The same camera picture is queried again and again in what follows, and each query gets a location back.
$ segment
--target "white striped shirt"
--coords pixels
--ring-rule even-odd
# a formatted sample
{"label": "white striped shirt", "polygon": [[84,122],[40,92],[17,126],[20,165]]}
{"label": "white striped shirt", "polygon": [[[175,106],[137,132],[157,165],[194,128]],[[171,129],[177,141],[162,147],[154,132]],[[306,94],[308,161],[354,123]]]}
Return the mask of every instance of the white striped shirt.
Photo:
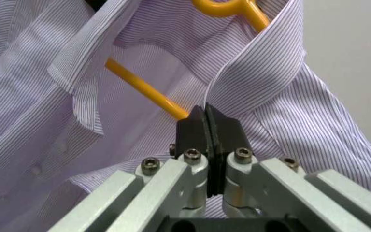
{"label": "white striped shirt", "polygon": [[[242,122],[259,160],[289,156],[371,191],[371,145],[304,63],[302,1],[258,1],[261,33],[184,0],[0,0],[0,230],[43,231],[116,169],[166,159],[175,120],[108,57],[190,110]],[[208,217],[223,216],[221,198]]]}

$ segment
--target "striped shirt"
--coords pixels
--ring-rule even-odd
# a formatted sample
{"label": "striped shirt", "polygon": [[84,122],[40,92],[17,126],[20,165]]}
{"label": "striped shirt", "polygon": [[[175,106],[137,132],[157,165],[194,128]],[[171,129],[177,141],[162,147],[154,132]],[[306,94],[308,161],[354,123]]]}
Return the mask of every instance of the striped shirt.
{"label": "striped shirt", "polygon": [[[175,123],[104,68],[112,57],[187,110],[241,121],[259,160],[335,169],[371,191],[371,145],[304,63],[301,0],[258,0],[271,24],[186,0],[0,0],[0,231],[44,231],[115,170],[167,159]],[[221,197],[206,216],[222,217]]]}

